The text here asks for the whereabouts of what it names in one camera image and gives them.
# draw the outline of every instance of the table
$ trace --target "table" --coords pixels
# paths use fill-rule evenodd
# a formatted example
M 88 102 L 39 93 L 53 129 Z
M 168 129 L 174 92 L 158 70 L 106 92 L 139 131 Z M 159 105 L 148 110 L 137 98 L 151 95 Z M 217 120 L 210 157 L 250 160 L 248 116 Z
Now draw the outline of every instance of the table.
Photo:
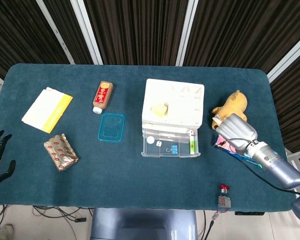
M 204 115 L 198 130 L 200 157 L 142 157 L 142 107 L 148 78 L 204 84 Z M 92 112 L 100 81 L 114 83 L 104 113 L 126 115 L 121 143 L 101 142 L 101 115 Z M 73 100 L 51 134 L 21 119 L 40 92 L 51 87 Z M 17 64 L 0 93 L 0 130 L 12 134 L 0 172 L 16 160 L 13 176 L 0 183 L 0 204 L 215 210 L 219 185 L 230 186 L 231 211 L 291 209 L 293 194 L 277 191 L 219 149 L 211 110 L 241 90 L 248 122 L 285 156 L 267 76 L 257 69 L 227 67 Z M 65 133 L 79 161 L 58 172 L 43 143 Z M 267 180 L 260 168 L 250 165 Z

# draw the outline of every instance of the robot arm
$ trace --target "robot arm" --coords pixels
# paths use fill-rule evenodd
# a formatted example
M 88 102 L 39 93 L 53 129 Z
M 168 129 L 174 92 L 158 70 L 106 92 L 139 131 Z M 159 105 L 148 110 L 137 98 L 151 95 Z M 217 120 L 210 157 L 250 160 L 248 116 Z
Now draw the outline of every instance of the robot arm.
M 246 151 L 250 158 L 262 165 L 284 189 L 300 188 L 300 172 L 285 161 L 265 142 L 258 142 L 257 131 L 236 114 L 227 117 L 216 128 L 224 139 L 239 151 Z M 300 197 L 292 202 L 292 211 L 300 219 Z

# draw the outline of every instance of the shoe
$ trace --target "shoe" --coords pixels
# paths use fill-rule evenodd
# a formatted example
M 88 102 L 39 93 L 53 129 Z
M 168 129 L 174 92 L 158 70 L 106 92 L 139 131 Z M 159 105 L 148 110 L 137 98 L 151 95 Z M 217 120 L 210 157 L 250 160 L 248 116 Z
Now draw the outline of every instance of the shoe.
M 6 224 L 0 229 L 0 240 L 12 240 L 14 237 L 14 227 Z

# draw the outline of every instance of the blue plastic lid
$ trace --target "blue plastic lid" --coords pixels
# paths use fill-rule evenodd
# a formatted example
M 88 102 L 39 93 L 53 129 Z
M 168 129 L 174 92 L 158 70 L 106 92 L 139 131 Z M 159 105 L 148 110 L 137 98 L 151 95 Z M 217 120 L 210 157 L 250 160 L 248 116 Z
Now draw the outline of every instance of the blue plastic lid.
M 117 113 L 102 115 L 98 138 L 102 142 L 118 143 L 122 140 L 126 116 Z

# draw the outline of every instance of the black curtain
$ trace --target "black curtain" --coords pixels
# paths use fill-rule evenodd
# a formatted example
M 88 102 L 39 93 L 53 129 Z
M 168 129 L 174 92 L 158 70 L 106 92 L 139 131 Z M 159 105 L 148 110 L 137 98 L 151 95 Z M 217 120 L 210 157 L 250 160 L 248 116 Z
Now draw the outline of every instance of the black curtain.
M 69 63 L 35 0 L 0 0 L 0 77 L 17 63 Z
M 171 65 L 188 0 L 85 0 L 104 64 Z
M 300 151 L 300 57 L 272 83 L 271 89 L 285 147 Z
M 300 0 L 200 0 L 184 66 L 268 73 L 300 40 Z
M 75 64 L 94 64 L 69 0 L 44 0 Z

